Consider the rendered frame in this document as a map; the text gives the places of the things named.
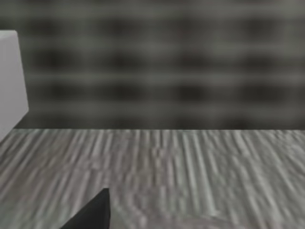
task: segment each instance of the tabletop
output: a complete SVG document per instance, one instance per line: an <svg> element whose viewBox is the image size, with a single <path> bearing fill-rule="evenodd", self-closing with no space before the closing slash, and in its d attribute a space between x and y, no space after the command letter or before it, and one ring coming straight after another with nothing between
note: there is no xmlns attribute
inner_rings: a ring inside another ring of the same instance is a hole
<svg viewBox="0 0 305 229"><path fill-rule="evenodd" d="M304 228L304 148L304 131L14 129L0 229L58 229L104 187L111 229Z"/></svg>

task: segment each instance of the wooden surface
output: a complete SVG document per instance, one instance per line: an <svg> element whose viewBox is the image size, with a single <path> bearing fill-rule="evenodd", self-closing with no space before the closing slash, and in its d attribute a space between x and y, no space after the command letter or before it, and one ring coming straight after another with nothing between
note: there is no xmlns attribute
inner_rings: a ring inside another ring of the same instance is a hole
<svg viewBox="0 0 305 229"><path fill-rule="evenodd" d="M13 130L0 229L58 229L104 187L111 229L305 228L304 149L303 131Z"/></svg>

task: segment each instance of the black object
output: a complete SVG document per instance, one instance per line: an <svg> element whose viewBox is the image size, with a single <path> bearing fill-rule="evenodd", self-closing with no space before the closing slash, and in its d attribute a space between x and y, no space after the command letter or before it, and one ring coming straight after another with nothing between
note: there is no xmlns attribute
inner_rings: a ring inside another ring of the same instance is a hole
<svg viewBox="0 0 305 229"><path fill-rule="evenodd" d="M109 229L110 194L104 188L61 229Z"/></svg>

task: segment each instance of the wall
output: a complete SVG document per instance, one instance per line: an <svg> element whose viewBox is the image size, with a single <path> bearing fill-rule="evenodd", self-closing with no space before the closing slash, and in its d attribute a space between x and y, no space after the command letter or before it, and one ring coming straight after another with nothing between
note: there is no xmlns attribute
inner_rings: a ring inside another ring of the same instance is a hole
<svg viewBox="0 0 305 229"><path fill-rule="evenodd" d="M303 3L2 0L18 128L303 128Z"/></svg>

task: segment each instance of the plaid backdrop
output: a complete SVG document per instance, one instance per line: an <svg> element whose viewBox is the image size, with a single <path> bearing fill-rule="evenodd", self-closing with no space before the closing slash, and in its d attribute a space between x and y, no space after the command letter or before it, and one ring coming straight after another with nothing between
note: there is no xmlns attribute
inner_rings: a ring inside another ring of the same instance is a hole
<svg viewBox="0 0 305 229"><path fill-rule="evenodd" d="M304 19L297 0L1 0L17 127L304 128Z"/></svg>

